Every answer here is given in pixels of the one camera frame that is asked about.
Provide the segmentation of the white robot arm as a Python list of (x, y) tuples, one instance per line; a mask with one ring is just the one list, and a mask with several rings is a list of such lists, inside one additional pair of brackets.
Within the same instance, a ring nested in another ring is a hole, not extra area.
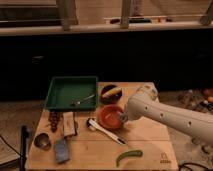
[(125, 114), (129, 120), (147, 117), (189, 136), (213, 145), (213, 116), (166, 105), (157, 101), (154, 84), (142, 84), (127, 100)]

